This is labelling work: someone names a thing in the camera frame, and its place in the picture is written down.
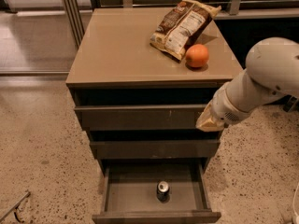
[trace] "brown snack bag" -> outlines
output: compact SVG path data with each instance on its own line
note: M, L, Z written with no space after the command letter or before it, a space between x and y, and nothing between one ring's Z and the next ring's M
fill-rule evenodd
M182 0L164 16L150 43L181 60L187 42L192 45L220 11L221 6L212 7L194 0Z

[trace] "cable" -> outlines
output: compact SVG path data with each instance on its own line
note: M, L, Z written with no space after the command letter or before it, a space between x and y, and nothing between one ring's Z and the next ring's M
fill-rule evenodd
M298 185L297 185L297 188L296 188L296 191L295 191L295 194L293 195L293 199L292 199L292 210L293 212L295 213L295 215L298 217L298 213L296 212L295 210L295 199L296 199L296 195L297 195L297 192L299 190L299 182L298 182Z

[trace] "concrete floor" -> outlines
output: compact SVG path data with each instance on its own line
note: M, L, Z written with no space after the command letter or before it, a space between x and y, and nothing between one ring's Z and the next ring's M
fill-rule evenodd
M0 48L0 69L67 70L76 54L65 16L0 13ZM25 223L93 223L99 213L103 177L64 81L0 77L0 216L27 189ZM299 113L279 105L260 107L224 131L205 173L211 207L222 213L218 224L291 219L298 138ZM10 214L3 223L17 221Z

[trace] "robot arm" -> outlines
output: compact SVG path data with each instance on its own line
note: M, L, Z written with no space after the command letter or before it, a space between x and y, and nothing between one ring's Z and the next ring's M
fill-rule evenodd
M283 96L299 97L299 44L272 37L249 51L246 67L214 94L196 127L203 131L221 130L237 124L260 106Z

